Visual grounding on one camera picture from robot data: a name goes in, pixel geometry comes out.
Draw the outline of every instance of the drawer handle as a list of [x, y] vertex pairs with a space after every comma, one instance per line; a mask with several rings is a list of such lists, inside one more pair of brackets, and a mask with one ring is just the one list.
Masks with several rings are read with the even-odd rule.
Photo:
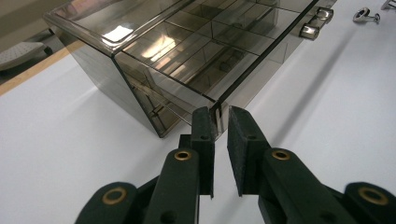
[[326, 7], [319, 7], [311, 20], [303, 25], [300, 30], [300, 37], [315, 40], [320, 29], [332, 20], [334, 10]]

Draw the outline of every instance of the acrylic divider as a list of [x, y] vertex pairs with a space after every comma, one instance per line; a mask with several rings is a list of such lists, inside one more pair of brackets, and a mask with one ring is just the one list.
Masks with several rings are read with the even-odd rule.
[[111, 56], [190, 2], [192, 0], [68, 2], [46, 13], [44, 19]]
[[[117, 55], [121, 70], [151, 100], [152, 110], [165, 107], [191, 123], [192, 111], [211, 107], [298, 16], [250, 1], [227, 4], [219, 9], [193, 3]], [[293, 51], [288, 46], [281, 42], [268, 55], [270, 73]], [[253, 89], [251, 98], [258, 91]]]

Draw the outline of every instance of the wooden edge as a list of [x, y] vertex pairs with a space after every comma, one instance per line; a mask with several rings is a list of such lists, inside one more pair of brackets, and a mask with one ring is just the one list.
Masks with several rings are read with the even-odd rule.
[[20, 73], [19, 75], [15, 76], [14, 78], [10, 79], [9, 81], [0, 85], [0, 96], [5, 94], [8, 91], [11, 91], [15, 87], [21, 85], [24, 81], [37, 75], [38, 73], [40, 73], [44, 69], [50, 67], [54, 63], [57, 63], [62, 58], [67, 56], [69, 53], [70, 52], [67, 50], [67, 48], [60, 49], [59, 51], [50, 55], [48, 58], [41, 61], [40, 63], [34, 65], [33, 67], [29, 68], [28, 70]]

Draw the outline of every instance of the white surface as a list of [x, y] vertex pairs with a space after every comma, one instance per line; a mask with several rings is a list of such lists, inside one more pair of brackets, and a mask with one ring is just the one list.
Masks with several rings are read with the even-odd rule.
[[[333, 21], [305, 41], [247, 110], [273, 147], [297, 153], [324, 184], [367, 181], [396, 194], [394, 11], [383, 1], [338, 0]], [[369, 7], [379, 25], [352, 22]], [[71, 56], [0, 98], [0, 223], [73, 223], [95, 191], [137, 187], [177, 147], [180, 124], [159, 139], [91, 83]], [[257, 197], [236, 196], [217, 141], [215, 198], [201, 197], [200, 223], [263, 223]]]

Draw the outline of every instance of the transparent plastic box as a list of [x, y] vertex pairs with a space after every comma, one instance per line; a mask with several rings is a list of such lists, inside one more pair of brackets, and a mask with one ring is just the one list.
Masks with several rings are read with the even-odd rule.
[[202, 106], [224, 132], [228, 105], [245, 107], [334, 2], [73, 0], [45, 19], [95, 85], [163, 137]]

